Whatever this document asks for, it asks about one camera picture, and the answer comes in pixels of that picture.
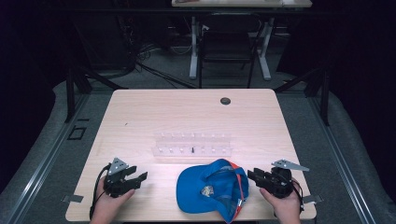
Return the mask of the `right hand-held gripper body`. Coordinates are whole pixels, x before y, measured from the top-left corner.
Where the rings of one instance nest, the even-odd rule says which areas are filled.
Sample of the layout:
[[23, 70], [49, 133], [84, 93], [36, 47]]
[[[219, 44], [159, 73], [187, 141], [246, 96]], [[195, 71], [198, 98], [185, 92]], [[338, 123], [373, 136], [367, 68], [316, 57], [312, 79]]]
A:
[[292, 170], [309, 172], [310, 169], [285, 159], [274, 161], [271, 171], [266, 173], [270, 181], [268, 191], [278, 199], [286, 198], [295, 190], [292, 182]]

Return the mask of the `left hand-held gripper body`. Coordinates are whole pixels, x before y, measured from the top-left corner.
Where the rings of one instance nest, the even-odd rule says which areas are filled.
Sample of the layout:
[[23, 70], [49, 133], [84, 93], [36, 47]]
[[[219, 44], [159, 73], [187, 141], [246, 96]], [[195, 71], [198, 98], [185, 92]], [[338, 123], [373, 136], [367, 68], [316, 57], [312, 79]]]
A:
[[128, 167], [131, 166], [119, 158], [113, 160], [105, 178], [104, 190], [107, 195], [118, 198], [129, 191], [126, 186], [126, 176], [123, 174]]

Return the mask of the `blue and orange cap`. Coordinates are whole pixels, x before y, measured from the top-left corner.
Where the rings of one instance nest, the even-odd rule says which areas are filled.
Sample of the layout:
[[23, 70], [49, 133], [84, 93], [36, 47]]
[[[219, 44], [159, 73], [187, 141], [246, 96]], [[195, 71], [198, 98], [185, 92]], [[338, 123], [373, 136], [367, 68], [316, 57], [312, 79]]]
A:
[[227, 224], [240, 213], [249, 196], [245, 170], [225, 159], [196, 165], [181, 172], [177, 179], [177, 205], [185, 213], [217, 211]]

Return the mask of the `person's right hand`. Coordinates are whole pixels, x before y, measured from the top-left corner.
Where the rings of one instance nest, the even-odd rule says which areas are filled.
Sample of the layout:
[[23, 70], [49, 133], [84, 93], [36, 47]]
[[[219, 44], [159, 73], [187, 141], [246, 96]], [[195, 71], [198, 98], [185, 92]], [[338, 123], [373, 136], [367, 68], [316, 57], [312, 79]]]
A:
[[266, 189], [260, 189], [260, 193], [263, 198], [273, 206], [280, 224], [301, 224], [301, 204], [299, 195], [295, 191], [283, 199], [278, 199]]

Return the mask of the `person's left hand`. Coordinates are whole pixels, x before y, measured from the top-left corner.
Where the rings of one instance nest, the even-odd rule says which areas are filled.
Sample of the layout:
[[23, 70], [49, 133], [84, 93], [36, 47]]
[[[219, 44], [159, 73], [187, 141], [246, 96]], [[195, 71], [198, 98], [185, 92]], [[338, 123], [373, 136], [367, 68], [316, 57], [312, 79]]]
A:
[[130, 189], [118, 198], [113, 198], [104, 191], [104, 181], [99, 180], [96, 189], [96, 200], [90, 224], [110, 224], [117, 216], [120, 208], [134, 195], [135, 190]]

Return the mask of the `clear acrylic peg rack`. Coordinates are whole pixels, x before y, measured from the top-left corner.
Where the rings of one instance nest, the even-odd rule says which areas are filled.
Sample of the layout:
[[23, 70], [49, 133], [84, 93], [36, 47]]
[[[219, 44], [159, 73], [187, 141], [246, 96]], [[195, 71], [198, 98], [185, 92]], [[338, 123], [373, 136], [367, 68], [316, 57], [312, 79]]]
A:
[[231, 136], [226, 133], [156, 133], [151, 151], [156, 157], [230, 157]]

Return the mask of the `black tape square outline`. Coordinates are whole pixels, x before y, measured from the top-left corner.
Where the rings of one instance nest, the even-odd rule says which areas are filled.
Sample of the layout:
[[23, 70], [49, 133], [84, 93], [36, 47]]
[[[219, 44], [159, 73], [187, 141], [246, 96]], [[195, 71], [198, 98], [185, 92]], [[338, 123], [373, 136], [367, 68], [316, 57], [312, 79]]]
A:
[[74, 126], [68, 135], [68, 140], [81, 140], [86, 132], [86, 127]]

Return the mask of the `black metal stand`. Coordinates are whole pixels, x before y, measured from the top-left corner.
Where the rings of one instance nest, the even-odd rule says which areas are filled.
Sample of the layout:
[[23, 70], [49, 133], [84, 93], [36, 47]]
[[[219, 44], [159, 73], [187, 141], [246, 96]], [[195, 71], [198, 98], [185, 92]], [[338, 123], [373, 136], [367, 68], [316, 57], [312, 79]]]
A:
[[73, 57], [68, 60], [68, 73], [66, 76], [66, 102], [67, 102], [67, 116], [65, 122], [69, 122], [76, 113], [75, 104], [75, 90], [77, 87], [83, 94], [89, 94], [92, 91], [92, 85], [90, 84], [88, 78], [91, 77], [100, 83], [108, 86], [113, 91], [115, 90], [125, 90], [122, 87], [109, 79], [102, 77], [91, 69], [80, 65]]
[[290, 89], [298, 83], [306, 81], [304, 95], [306, 97], [315, 97], [320, 93], [319, 115], [326, 126], [329, 126], [328, 120], [328, 106], [330, 96], [330, 70], [328, 68], [315, 68], [300, 77], [293, 78], [278, 88], [275, 88], [276, 93], [280, 93]]

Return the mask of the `black chair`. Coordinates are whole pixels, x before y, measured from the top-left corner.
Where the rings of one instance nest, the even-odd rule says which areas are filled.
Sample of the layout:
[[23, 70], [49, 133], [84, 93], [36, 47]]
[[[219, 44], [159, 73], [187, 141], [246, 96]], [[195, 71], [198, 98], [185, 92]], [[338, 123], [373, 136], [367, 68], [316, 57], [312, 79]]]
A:
[[203, 87], [204, 63], [249, 63], [250, 87], [257, 57], [257, 45], [264, 24], [255, 13], [212, 13], [201, 18], [198, 48], [198, 86]]

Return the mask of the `white-legged desk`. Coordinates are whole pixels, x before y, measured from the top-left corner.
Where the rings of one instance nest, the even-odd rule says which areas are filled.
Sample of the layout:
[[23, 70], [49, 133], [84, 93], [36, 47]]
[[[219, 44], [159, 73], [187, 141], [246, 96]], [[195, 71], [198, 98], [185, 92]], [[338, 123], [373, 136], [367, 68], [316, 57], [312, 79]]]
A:
[[[312, 7], [311, 0], [172, 0], [173, 7], [241, 7], [253, 9], [301, 9]], [[264, 23], [263, 43], [258, 50], [259, 62], [264, 80], [270, 80], [271, 74], [266, 61], [266, 51], [274, 27], [274, 18]]]

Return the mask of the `aluminium floor rail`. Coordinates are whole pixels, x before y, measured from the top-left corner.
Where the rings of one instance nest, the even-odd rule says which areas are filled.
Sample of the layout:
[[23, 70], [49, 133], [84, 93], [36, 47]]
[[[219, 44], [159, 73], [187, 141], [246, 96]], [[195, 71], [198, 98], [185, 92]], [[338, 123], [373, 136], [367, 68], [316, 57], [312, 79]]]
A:
[[335, 164], [338, 174], [343, 180], [349, 198], [352, 201], [355, 210], [361, 220], [361, 224], [378, 224], [378, 222], [375, 220], [375, 217], [373, 216], [372, 211], [368, 206], [367, 201], [363, 197], [361, 188], [359, 187], [356, 179], [354, 178], [351, 170], [349, 169], [349, 166], [341, 151], [341, 148], [339, 147], [339, 144], [332, 133], [331, 127], [325, 124], [320, 115], [318, 100], [315, 98], [307, 98], [307, 102], [309, 103], [316, 117], [316, 120], [318, 121], [320, 129], [324, 132], [324, 135], [330, 145], [332, 160]]
[[[0, 224], [71, 224], [64, 195], [75, 195], [85, 160], [92, 145], [97, 117], [89, 111], [92, 98], [78, 97], [77, 111], [64, 122], [64, 104], [54, 111], [21, 169], [0, 195]], [[86, 127], [81, 140], [68, 140], [74, 126]]]

